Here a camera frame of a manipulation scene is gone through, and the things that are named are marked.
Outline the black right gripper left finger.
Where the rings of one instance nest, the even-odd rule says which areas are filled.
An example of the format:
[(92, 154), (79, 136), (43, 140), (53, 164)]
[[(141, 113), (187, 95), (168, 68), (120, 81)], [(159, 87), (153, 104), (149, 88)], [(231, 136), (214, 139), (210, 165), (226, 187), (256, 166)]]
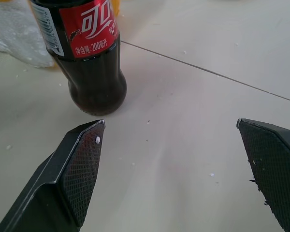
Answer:
[(0, 232), (78, 232), (95, 187), (104, 120), (66, 133), (33, 173), (0, 223)]

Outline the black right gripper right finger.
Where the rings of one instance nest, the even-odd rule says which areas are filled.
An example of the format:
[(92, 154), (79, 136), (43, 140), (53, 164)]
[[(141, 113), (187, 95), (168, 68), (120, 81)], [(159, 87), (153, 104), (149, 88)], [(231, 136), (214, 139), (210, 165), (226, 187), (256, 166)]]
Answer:
[(244, 118), (236, 127), (265, 204), (282, 229), (290, 232), (290, 130)]

